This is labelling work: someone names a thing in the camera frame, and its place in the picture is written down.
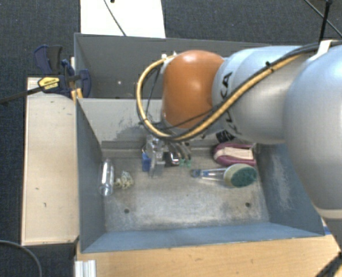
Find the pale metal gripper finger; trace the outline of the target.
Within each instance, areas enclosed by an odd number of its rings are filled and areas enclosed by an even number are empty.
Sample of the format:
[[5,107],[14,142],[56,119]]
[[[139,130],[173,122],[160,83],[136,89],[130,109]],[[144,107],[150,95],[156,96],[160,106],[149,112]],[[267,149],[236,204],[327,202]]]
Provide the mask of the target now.
[[155,164],[155,175],[160,176],[164,170],[164,158],[163,158],[163,149],[159,148],[156,151],[156,164]]
[[157,148],[157,138],[152,135],[146,137],[146,154],[148,156],[149,170],[148,174],[150,177],[155,175],[156,167],[156,148]]

